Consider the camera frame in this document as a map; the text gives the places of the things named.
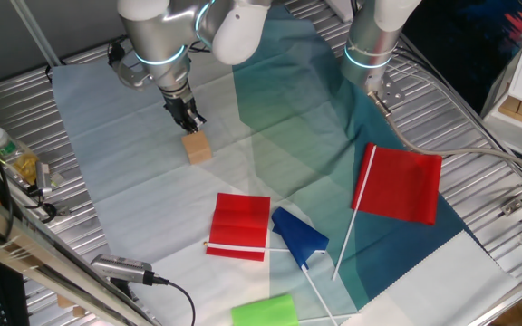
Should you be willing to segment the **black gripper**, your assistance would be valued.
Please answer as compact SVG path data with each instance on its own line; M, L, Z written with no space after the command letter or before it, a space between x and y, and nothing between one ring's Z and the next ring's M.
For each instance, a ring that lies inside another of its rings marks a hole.
M191 92L173 95L164 93L165 109L171 114L175 122L188 134L196 133L207 122L197 111Z

